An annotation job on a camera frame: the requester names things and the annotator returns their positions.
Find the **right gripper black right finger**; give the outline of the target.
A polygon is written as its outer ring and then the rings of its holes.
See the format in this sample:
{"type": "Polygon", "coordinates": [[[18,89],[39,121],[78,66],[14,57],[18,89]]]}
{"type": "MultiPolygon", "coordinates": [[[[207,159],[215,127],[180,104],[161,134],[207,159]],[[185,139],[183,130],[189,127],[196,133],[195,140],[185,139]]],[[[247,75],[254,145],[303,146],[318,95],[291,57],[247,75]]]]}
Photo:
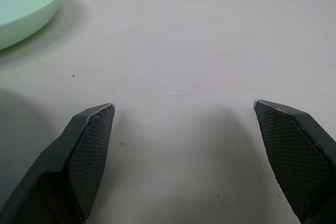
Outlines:
{"type": "Polygon", "coordinates": [[[308,113],[255,100],[268,161],[301,224],[336,224],[336,141],[308,113]]]}

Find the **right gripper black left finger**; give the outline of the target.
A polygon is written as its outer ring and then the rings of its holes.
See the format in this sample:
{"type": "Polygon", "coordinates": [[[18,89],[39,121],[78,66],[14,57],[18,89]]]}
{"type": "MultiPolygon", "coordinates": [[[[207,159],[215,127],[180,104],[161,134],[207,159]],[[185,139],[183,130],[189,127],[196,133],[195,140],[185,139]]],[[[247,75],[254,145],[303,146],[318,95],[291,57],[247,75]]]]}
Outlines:
{"type": "Polygon", "coordinates": [[[85,224],[102,181],[115,115],[107,103],[72,117],[0,211],[0,224],[85,224]]]}

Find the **round pale plastic plate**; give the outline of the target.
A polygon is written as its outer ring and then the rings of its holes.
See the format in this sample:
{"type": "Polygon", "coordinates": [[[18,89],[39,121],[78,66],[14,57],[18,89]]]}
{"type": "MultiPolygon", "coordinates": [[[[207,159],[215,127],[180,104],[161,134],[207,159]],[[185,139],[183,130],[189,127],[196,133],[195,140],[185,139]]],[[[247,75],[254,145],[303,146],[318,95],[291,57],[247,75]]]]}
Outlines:
{"type": "Polygon", "coordinates": [[[59,6],[60,0],[0,0],[0,50],[40,30],[59,6]]]}

